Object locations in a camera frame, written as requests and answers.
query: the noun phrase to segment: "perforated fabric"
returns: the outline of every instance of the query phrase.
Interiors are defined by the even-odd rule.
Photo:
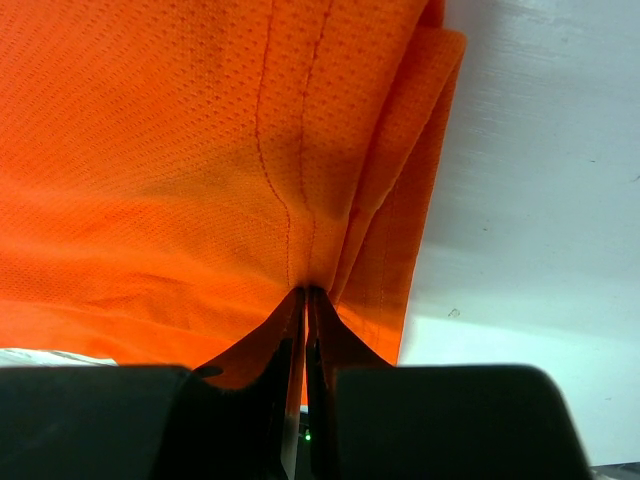
[[[0,1],[0,347],[196,366],[316,284],[395,361],[442,6]]]

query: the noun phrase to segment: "orange fabric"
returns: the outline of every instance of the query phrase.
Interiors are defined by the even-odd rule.
[[[0,347],[196,366],[293,286],[397,358],[438,0],[0,1]]]

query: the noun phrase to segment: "white wall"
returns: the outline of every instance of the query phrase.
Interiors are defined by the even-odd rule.
[[[640,1],[448,7],[469,46],[401,362],[541,367],[592,464],[639,461]]]

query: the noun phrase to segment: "orange mesh fabric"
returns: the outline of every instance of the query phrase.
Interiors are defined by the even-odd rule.
[[[0,1],[0,347],[196,366],[316,284],[395,361],[464,49],[442,16]]]

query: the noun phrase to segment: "stitched seam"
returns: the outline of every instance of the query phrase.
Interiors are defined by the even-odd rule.
[[[274,2],[271,2],[271,12],[269,13],[269,21],[267,24],[267,40],[265,42],[265,46],[264,46],[264,55],[263,55],[263,59],[262,59],[262,72],[260,73],[260,83],[258,84],[258,95],[257,95],[257,99],[256,99],[256,129],[255,129],[255,136],[256,136],[256,147],[258,149],[258,158],[260,159],[260,166],[262,167],[262,173],[264,173],[264,178],[267,180],[267,184],[269,185],[269,189],[271,190],[271,193],[273,193],[273,196],[276,197],[276,199],[278,200],[278,202],[280,202],[280,204],[282,205],[282,208],[284,208],[284,212],[287,215],[287,264],[286,264],[286,272],[287,272],[287,287],[289,287],[291,285],[291,279],[290,279],[290,275],[289,275],[289,250],[291,247],[291,242],[290,242],[290,235],[291,235],[291,214],[289,213],[289,209],[287,208],[287,204],[285,203],[285,201],[280,197],[280,195],[278,195],[278,192],[276,192],[276,189],[273,186],[273,183],[271,183],[271,179],[269,178],[269,173],[267,172],[267,165],[265,163],[264,160],[264,155],[262,153],[262,144],[260,143],[260,125],[259,125],[259,111],[260,111],[260,99],[262,97],[262,89],[264,87],[264,71],[267,67],[267,56],[268,56],[268,52],[269,52],[269,45],[271,43],[271,27],[273,25],[273,11],[274,11]]]
[[[393,215],[396,210],[396,194],[398,192],[397,184],[393,189],[393,197],[391,199],[391,213],[389,214],[389,224],[387,225],[387,238],[384,241],[384,257],[382,259],[382,279],[380,280],[380,303],[378,306],[378,331],[376,334],[376,346],[374,350],[378,348],[380,343],[380,320],[382,319],[382,304],[384,303],[384,278],[387,271],[387,257],[389,256],[389,238],[391,237],[391,227],[393,225]]]
[[[322,21],[322,27],[320,28],[320,34],[318,35],[318,39],[315,41],[313,45],[313,57],[311,58],[311,65],[309,66],[309,73],[307,74],[307,79],[304,85],[304,90],[302,92],[302,111],[300,113],[300,147],[298,151],[298,172],[300,174],[300,192],[302,193],[302,200],[304,202],[304,206],[307,211],[311,214],[313,218],[313,231],[311,234],[311,246],[309,247],[309,256],[307,257],[307,272],[305,276],[309,277],[309,271],[311,269],[311,257],[313,256],[313,246],[316,240],[316,216],[311,211],[309,207],[309,201],[307,199],[307,194],[305,193],[305,180],[304,180],[304,171],[303,166],[304,163],[302,161],[302,152],[304,150],[304,114],[307,108],[307,97],[309,96],[309,83],[311,83],[311,74],[313,72],[313,67],[316,64],[316,60],[318,59],[318,47],[322,40],[324,39],[324,30],[327,26],[327,20],[329,19],[329,15],[331,14],[331,9],[333,8],[333,1],[329,2],[327,6],[327,10],[324,13],[324,19]]]

